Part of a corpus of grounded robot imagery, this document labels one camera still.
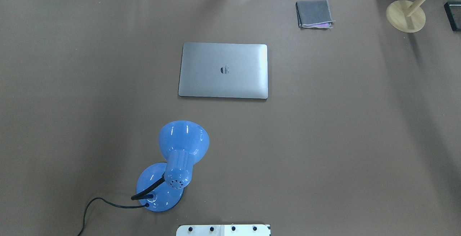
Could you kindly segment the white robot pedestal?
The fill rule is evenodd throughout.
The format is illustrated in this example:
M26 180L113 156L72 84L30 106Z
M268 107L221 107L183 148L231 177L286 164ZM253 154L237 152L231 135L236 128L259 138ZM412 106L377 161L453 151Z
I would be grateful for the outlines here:
M176 230L176 236L271 236L266 224L205 224L184 225Z

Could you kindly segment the grey laptop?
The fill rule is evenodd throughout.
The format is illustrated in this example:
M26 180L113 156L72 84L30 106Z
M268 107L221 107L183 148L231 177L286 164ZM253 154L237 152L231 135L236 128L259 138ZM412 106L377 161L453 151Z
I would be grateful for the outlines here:
M267 49L265 44L185 42L178 95L267 99Z

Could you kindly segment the blue desk lamp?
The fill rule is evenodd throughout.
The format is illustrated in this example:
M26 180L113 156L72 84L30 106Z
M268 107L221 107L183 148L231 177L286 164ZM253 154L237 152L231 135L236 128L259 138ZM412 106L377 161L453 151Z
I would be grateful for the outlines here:
M209 148L210 138L199 124L176 120L160 129L158 144L165 161L150 165L140 174L131 199L150 211L164 212L180 202L191 183L194 165Z

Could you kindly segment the wooden mug tree stand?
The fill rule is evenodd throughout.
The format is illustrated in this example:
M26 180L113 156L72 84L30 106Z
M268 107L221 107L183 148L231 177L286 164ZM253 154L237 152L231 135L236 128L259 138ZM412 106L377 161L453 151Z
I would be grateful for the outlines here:
M426 21L426 16L421 5L426 0L398 0L387 6L386 18L389 23L405 33L420 31Z

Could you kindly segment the black tray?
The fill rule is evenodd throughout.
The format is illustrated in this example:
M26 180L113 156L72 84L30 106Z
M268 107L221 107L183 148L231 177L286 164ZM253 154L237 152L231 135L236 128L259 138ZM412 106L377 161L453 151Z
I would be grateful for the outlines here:
M444 9L452 31L461 31L461 3L448 1L444 4Z

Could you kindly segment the grey folded cloth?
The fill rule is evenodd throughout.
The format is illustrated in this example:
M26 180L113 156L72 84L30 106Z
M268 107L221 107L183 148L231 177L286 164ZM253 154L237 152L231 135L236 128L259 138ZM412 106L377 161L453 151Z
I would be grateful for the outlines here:
M334 20L327 0L297 1L297 22L300 28L331 29Z

